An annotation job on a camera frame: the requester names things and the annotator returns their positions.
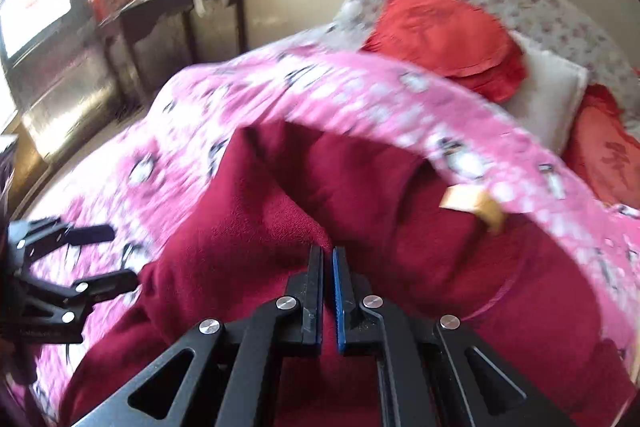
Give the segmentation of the dark wooden desk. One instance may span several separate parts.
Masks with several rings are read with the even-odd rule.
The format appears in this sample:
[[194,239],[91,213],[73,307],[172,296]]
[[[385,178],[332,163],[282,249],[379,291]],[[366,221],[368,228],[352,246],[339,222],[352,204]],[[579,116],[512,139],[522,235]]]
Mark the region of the dark wooden desk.
[[96,28],[127,103],[151,98],[180,69],[248,51],[245,0],[134,0]]

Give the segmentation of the white square pillow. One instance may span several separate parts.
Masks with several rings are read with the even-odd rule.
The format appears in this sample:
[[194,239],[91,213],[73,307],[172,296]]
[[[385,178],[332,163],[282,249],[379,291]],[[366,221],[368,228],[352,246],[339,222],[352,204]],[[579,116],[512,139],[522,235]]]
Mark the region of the white square pillow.
[[570,129],[586,92],[589,72],[512,30],[523,52],[526,78],[502,107],[555,155],[565,150]]

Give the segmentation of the red heart pillow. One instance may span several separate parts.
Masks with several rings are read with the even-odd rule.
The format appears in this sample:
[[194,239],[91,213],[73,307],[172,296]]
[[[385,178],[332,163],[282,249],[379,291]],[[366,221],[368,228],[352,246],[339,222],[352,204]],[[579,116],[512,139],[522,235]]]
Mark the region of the red heart pillow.
[[587,87],[562,159],[601,202],[639,208],[639,142],[626,132],[604,86]]
[[420,66],[494,103],[509,101],[527,77],[509,31],[465,0],[386,0],[362,49]]

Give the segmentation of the pink penguin blanket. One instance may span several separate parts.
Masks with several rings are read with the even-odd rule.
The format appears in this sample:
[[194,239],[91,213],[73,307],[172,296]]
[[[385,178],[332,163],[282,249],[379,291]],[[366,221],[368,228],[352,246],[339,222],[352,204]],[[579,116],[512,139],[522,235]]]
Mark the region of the pink penguin blanket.
[[40,277],[141,277],[80,345],[41,351],[36,392],[62,425],[199,321],[280,296],[311,245],[344,247],[409,314],[459,317],[578,425],[612,425],[636,391],[638,221],[502,108],[390,58],[270,46],[183,69],[35,213],[116,232]]

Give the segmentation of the left red heart pillow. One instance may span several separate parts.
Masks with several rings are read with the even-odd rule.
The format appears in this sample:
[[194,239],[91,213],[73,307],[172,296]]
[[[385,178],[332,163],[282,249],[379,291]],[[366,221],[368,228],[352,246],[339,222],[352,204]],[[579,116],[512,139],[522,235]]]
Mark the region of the left red heart pillow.
[[362,49],[420,66],[494,103],[509,101],[527,77],[509,31],[465,0],[386,0]]

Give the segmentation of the right red heart pillow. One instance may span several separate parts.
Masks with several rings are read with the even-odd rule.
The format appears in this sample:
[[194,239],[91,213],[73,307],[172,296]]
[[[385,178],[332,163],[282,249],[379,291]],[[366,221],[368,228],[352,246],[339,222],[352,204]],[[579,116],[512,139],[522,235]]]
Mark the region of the right red heart pillow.
[[587,87],[562,159],[601,202],[639,208],[639,142],[626,132],[604,86]]

